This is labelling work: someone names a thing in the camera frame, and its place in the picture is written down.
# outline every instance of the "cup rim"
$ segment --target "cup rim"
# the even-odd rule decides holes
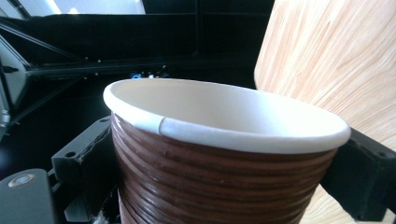
[[[263,133],[239,132],[199,123],[173,119],[153,113],[122,101],[118,94],[122,88],[133,85],[192,85],[209,88],[235,89],[241,92],[259,94],[260,97],[276,98],[294,104],[301,104],[308,109],[316,109],[327,119],[337,122],[337,130],[329,134],[311,136],[276,136]],[[111,111],[128,121],[136,128],[156,133],[178,141],[200,144],[210,147],[221,147],[238,151],[276,154],[303,154],[335,149],[346,143],[350,137],[350,127],[340,117],[317,106],[298,102],[288,97],[270,92],[256,91],[231,85],[173,78],[126,79],[109,84],[104,91],[104,101]]]

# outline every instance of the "ribbed cup wall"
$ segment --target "ribbed cup wall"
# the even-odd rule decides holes
[[[122,223],[299,223],[336,149],[265,154],[180,142],[112,116]]]

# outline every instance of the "wood grain surface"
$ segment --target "wood grain surface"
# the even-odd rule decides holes
[[[396,150],[396,1],[276,0],[255,82]],[[302,223],[357,222],[319,187]]]

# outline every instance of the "brown paper cup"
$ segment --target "brown paper cup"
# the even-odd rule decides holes
[[[105,90],[123,223],[298,223],[347,124],[233,86],[125,80]]]

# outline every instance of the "metal rod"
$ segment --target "metal rod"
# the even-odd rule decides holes
[[[20,61],[24,66],[31,66],[9,43],[0,35],[0,44],[3,44],[4,47]]]
[[[6,75],[3,70],[3,64],[0,58],[0,100],[3,105],[3,110],[7,111],[9,114],[10,111],[13,109],[11,96],[9,94],[8,84],[6,80]]]
[[[241,66],[252,66],[257,61],[255,57],[245,57],[244,59],[237,57],[228,58],[199,58],[199,59],[178,59],[169,60],[166,62],[153,63],[146,62],[128,62],[128,63],[89,63],[89,64],[68,64],[64,66],[46,66],[46,67],[32,67],[26,71],[29,77],[51,78],[51,77],[74,77],[79,74],[119,74],[130,73],[135,69],[140,68],[162,68],[166,66],[173,68],[232,68]]]
[[[69,88],[72,85],[74,85],[76,82],[78,82],[83,77],[84,77],[83,75],[80,75],[79,77],[73,78],[70,81],[68,81],[67,83],[63,84],[57,90],[51,92],[50,94],[47,94],[41,100],[37,101],[36,103],[34,103],[33,105],[29,106],[28,108],[22,110],[22,112],[19,112],[18,114],[16,114],[15,117],[13,117],[13,119],[11,120],[11,122],[8,125],[9,126],[14,125],[18,121],[20,121],[21,119],[23,119],[24,117],[29,115],[30,113],[32,113],[33,111],[37,110],[40,106],[42,106],[43,104],[45,104],[49,100],[53,99],[55,96],[57,96],[61,92],[65,91],[67,88]]]
[[[11,33],[13,35],[19,36],[19,37],[21,37],[21,38],[23,38],[23,39],[25,39],[27,41],[30,41],[30,42],[32,42],[34,44],[37,44],[38,46],[41,46],[41,47],[43,47],[45,49],[49,49],[49,50],[51,50],[53,52],[61,54],[61,55],[63,55],[66,58],[75,60],[77,62],[82,62],[82,63],[85,62],[84,59],[81,59],[80,57],[78,57],[78,56],[76,56],[74,54],[71,54],[71,53],[69,53],[69,52],[67,52],[65,50],[58,49],[55,46],[52,46],[52,45],[50,45],[50,44],[48,44],[48,43],[46,43],[46,42],[44,42],[42,40],[39,40],[39,39],[34,38],[34,37],[30,36],[30,35],[27,35],[26,33],[11,27],[7,23],[8,22],[6,22],[5,20],[0,19],[0,29],[2,29],[4,31],[7,31],[7,32],[9,32],[9,33]]]
[[[18,11],[24,20],[31,20],[32,16],[26,10],[26,8],[18,0],[8,0],[8,2]]]

